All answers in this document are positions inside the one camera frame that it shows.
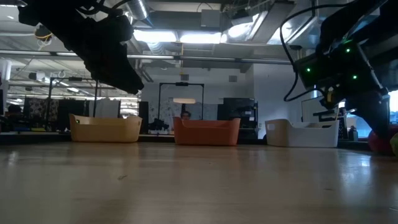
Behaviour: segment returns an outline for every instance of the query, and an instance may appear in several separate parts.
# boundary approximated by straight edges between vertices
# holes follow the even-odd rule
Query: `white basket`
[[[338,121],[290,123],[286,119],[266,121],[267,143],[282,147],[337,147]]]

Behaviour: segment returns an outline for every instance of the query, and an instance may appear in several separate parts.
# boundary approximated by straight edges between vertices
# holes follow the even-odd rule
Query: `black cable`
[[[211,5],[209,5],[209,4],[206,3],[206,2],[201,2],[201,3],[199,4],[199,6],[197,7],[197,12],[199,11],[199,7],[200,7],[202,4],[206,4],[208,7],[210,7],[211,10],[213,10],[213,7],[212,7]]]
[[[117,8],[119,8],[120,6],[122,6],[123,4],[125,4],[125,3],[129,2],[129,1],[132,1],[132,0],[122,0],[122,1],[119,1],[118,3],[116,3],[116,4],[112,7],[112,9],[117,9]]]
[[[285,95],[285,97],[284,97],[284,101],[285,101],[285,102],[290,102],[290,101],[292,101],[292,100],[296,100],[297,98],[300,98],[301,96],[306,95],[307,93],[310,93],[310,92],[312,92],[312,91],[319,91],[319,92],[323,95],[323,97],[325,97],[325,98],[326,98],[326,93],[325,93],[322,89],[320,89],[320,88],[313,88],[313,89],[308,90],[308,91],[306,91],[306,92],[304,92],[304,93],[302,93],[302,94],[299,94],[298,96],[295,96],[295,97],[293,97],[293,98],[288,99],[288,97],[290,96],[290,94],[292,94],[293,90],[295,89],[295,87],[296,87],[296,85],[297,85],[297,82],[299,81],[299,72],[297,71],[297,68],[295,67],[295,64],[294,64],[294,60],[293,60],[292,56],[290,55],[289,50],[287,49],[287,46],[286,46],[286,43],[285,43],[285,40],[284,40],[284,36],[283,36],[283,33],[282,33],[283,25],[284,25],[287,21],[293,19],[294,17],[296,17],[296,16],[298,16],[298,15],[301,15],[301,14],[303,14],[303,13],[306,13],[306,12],[309,12],[309,11],[312,11],[312,10],[315,10],[315,9],[322,9],[322,8],[326,8],[326,7],[346,7],[346,6],[349,6],[350,4],[352,4],[352,3],[356,2],[356,1],[353,1],[353,2],[350,2],[350,3],[346,3],[346,4],[324,4],[324,5],[320,5],[320,6],[310,7],[310,8],[308,8],[308,9],[304,9],[304,10],[301,10],[301,11],[299,11],[299,12],[296,12],[295,14],[289,16],[288,18],[286,18],[286,19],[282,22],[282,24],[281,24],[280,27],[279,27],[279,30],[280,30],[280,31],[279,31],[279,32],[280,32],[280,34],[279,34],[279,35],[280,35],[280,41],[282,42],[282,46],[283,46],[283,48],[284,48],[284,50],[285,50],[285,53],[286,53],[286,55],[287,55],[287,58],[288,58],[289,61],[291,62],[292,66],[293,66],[293,71],[294,71],[294,73],[295,73],[295,79],[294,79],[293,86],[292,86],[292,88],[289,90],[289,92],[288,92],[288,93]]]

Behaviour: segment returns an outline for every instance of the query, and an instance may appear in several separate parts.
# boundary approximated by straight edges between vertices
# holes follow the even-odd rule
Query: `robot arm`
[[[381,16],[351,35],[360,18],[378,7],[381,7]],[[364,118],[381,138],[387,136],[389,128],[388,90],[379,83],[358,42],[374,43],[380,34],[388,32],[375,24],[388,23],[386,18],[393,13],[391,9],[397,9],[397,1],[352,2],[324,21],[316,52],[294,63],[308,90],[314,85],[324,89],[321,104],[325,108],[334,108],[345,99],[346,109]]]
[[[121,10],[103,6],[104,0],[27,0],[26,3],[18,8],[19,22],[31,26],[43,24],[68,50],[84,60],[93,79],[132,94],[144,87],[127,59],[127,46],[121,44],[131,39],[133,33]],[[96,22],[78,11],[85,14],[104,11],[108,17]]]

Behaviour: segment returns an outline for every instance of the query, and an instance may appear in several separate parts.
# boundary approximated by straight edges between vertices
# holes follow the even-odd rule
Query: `wooden table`
[[[341,149],[2,146],[0,223],[398,223],[398,161]]]

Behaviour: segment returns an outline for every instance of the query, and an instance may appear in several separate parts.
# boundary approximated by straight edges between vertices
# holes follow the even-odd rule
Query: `red object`
[[[178,145],[235,146],[240,118],[232,121],[189,121],[174,118],[174,139]]]
[[[371,131],[368,137],[368,144],[371,150],[380,154],[393,156],[394,152],[392,151],[390,140],[396,133],[398,133],[397,125],[390,125],[388,138],[385,139],[379,138],[374,131]]]

